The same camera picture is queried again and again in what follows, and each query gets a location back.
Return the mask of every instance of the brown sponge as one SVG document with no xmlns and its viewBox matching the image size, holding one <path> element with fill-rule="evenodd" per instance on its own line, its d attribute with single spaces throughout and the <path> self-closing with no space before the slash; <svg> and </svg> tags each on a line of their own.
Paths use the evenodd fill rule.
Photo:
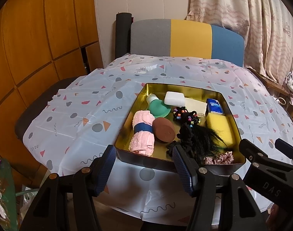
<svg viewBox="0 0 293 231">
<path fill-rule="evenodd" d="M 163 142 L 172 142 L 175 138 L 175 129 L 171 121 L 158 117 L 153 121 L 153 134 Z"/>
</svg>

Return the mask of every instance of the screw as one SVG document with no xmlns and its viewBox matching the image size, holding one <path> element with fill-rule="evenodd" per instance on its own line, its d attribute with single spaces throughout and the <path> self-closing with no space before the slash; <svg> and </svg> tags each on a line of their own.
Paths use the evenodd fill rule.
<svg viewBox="0 0 293 231">
<path fill-rule="evenodd" d="M 201 168 L 199 168 L 198 171 L 199 171 L 201 174 L 206 174 L 208 170 L 207 170 L 205 167 L 201 167 Z"/>
<path fill-rule="evenodd" d="M 237 175 L 237 174 L 232 174 L 231 177 L 234 180 L 238 180 L 240 178 L 239 175 Z"/>
<path fill-rule="evenodd" d="M 52 173 L 52 174 L 49 175 L 49 178 L 50 178 L 51 180 L 53 180 L 53 179 L 55 179 L 57 176 L 58 176 L 58 174 L 56 174 L 56 173 Z"/>
<path fill-rule="evenodd" d="M 91 171 L 91 169 L 89 167 L 84 167 L 83 169 L 81 169 L 81 172 L 86 174 L 89 173 Z"/>
</svg>

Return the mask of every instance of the white plastic tablecloth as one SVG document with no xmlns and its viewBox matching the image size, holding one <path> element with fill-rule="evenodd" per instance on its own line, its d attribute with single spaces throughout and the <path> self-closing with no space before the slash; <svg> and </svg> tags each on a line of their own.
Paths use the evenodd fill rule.
<svg viewBox="0 0 293 231">
<path fill-rule="evenodd" d="M 293 145 L 293 123 L 266 88 L 246 69 L 226 61 L 126 55 L 106 69 L 80 77 L 59 90 L 24 135 L 31 154 L 59 175 L 73 174 L 113 144 L 145 83 L 158 82 L 215 90 L 225 97 L 242 138 L 270 158 L 291 161 L 274 148 L 281 138 Z M 236 173 L 244 177 L 247 161 Z M 261 211 L 270 201 L 250 189 Z M 216 197 L 212 224 L 218 224 Z M 105 191 L 97 198 L 149 222 L 186 225 L 195 199 L 176 173 L 115 161 Z"/>
</svg>

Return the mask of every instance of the yellow sponge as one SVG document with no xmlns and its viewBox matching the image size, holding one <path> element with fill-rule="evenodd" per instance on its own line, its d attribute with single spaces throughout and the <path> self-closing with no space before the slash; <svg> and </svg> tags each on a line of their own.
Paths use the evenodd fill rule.
<svg viewBox="0 0 293 231">
<path fill-rule="evenodd" d="M 208 128 L 215 130 L 227 147 L 233 147 L 236 144 L 233 130 L 227 116 L 208 113 L 206 122 Z M 221 141 L 218 141 L 218 144 L 219 146 L 225 147 Z"/>
</svg>

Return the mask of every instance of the curtain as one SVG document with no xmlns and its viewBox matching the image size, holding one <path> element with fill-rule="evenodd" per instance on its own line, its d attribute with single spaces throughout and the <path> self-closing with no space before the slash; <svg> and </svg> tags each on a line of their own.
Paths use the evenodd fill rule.
<svg viewBox="0 0 293 231">
<path fill-rule="evenodd" d="M 293 17 L 281 0 L 190 0 L 187 20 L 244 38 L 244 67 L 283 84 L 293 70 Z"/>
</svg>

